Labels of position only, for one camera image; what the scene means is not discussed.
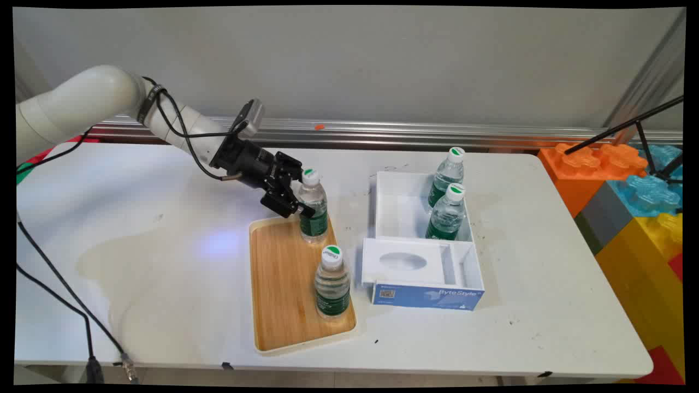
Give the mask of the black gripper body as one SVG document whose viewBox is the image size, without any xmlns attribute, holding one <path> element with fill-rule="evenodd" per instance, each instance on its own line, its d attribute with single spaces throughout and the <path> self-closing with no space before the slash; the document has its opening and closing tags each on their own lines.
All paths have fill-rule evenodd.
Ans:
<svg viewBox="0 0 699 393">
<path fill-rule="evenodd" d="M 227 176 L 237 177 L 238 181 L 253 189 L 280 192 L 280 157 L 279 151 L 272 154 L 254 142 L 226 136 L 213 154 L 210 166 L 224 169 Z"/>
</svg>

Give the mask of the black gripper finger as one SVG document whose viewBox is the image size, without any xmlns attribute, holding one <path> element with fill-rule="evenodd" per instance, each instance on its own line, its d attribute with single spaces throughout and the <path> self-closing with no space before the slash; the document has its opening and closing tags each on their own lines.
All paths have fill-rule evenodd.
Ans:
<svg viewBox="0 0 699 393">
<path fill-rule="evenodd" d="M 300 181 L 302 178 L 304 172 L 302 163 L 284 152 L 276 152 L 275 164 L 275 179 L 277 179 L 279 184 L 290 186 L 292 181 Z"/>
<path fill-rule="evenodd" d="M 315 209 L 300 202 L 293 192 L 284 189 L 268 189 L 260 199 L 260 204 L 284 218 L 297 213 L 311 218 L 316 213 Z"/>
</svg>

